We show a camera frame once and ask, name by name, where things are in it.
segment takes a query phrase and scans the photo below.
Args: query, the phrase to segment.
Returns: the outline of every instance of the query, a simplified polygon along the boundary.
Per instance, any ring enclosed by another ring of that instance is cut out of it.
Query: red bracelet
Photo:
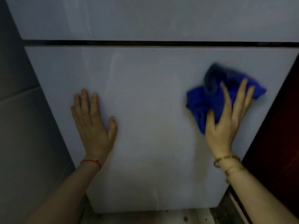
[[[90,161],[90,162],[97,163],[97,164],[99,165],[100,169],[102,168],[102,166],[101,166],[101,164],[99,163],[98,160],[85,159],[85,160],[82,160],[80,163],[82,163],[82,162],[86,162],[86,161]]]

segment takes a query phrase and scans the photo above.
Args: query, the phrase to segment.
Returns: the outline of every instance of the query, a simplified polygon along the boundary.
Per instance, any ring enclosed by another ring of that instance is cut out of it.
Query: rag
[[[241,81],[248,78],[246,92],[250,86],[255,86],[253,99],[258,99],[267,89],[245,73],[223,67],[217,63],[210,66],[204,76],[204,84],[187,92],[187,108],[194,116],[200,132],[205,134],[206,114],[209,109],[215,113],[215,123],[218,123],[224,106],[224,94],[220,86],[224,82],[228,88],[231,103],[234,104]]]

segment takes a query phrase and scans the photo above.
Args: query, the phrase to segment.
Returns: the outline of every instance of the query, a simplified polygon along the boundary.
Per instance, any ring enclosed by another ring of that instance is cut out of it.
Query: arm
[[[74,106],[71,106],[86,156],[83,160],[98,160],[103,165],[113,148],[117,132],[114,117],[109,118],[110,129],[105,131],[100,118],[98,95],[92,94],[89,109],[88,93],[85,89],[74,95]],[[52,193],[27,219],[32,223],[70,223],[77,207],[100,167],[95,162],[82,162],[62,185]]]
[[[254,87],[250,87],[246,93],[246,85],[245,79],[240,85],[233,108],[226,86],[221,85],[225,104],[218,124],[215,124],[213,111],[207,113],[206,140],[216,159],[232,155],[231,144],[254,93]],[[222,159],[219,165],[227,172],[227,179],[254,224],[299,223],[299,220],[245,170],[239,161],[232,158]]]

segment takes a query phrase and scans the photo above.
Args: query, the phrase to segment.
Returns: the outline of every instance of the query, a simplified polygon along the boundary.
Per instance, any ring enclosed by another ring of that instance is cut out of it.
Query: drawer front
[[[233,150],[244,157],[299,49],[27,47],[75,166],[84,157],[70,106],[86,88],[103,122],[118,122],[115,147],[87,195],[98,213],[215,207],[227,184],[186,109],[186,92],[214,61],[268,91],[246,114]]]
[[[6,0],[23,39],[299,42],[299,0]]]

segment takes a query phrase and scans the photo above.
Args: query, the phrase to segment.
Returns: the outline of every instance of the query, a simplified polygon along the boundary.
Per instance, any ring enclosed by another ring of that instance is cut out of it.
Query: bracelet
[[[102,166],[101,166],[101,164],[99,163],[98,160],[85,159],[85,160],[82,160],[82,161],[80,162],[80,164],[81,164],[82,162],[87,162],[87,161],[97,163],[97,164],[99,165],[100,169],[102,169]]]
[[[228,184],[230,183],[229,180],[228,180],[228,177],[229,177],[230,174],[232,174],[232,173],[229,173],[229,170],[234,169],[234,168],[236,168],[237,170],[246,170],[246,168],[244,166],[241,166],[241,167],[230,167],[229,169],[227,169],[224,173],[226,175],[226,180],[225,181]]]
[[[221,160],[223,160],[223,159],[231,159],[231,158],[236,159],[236,160],[238,160],[239,162],[241,162],[241,159],[240,159],[239,157],[235,156],[235,155],[226,155],[226,156],[224,156],[224,157],[215,159],[215,161],[214,161],[214,166],[217,167],[217,168],[220,168],[220,166],[219,166],[219,164],[218,164],[219,161],[221,161]]]

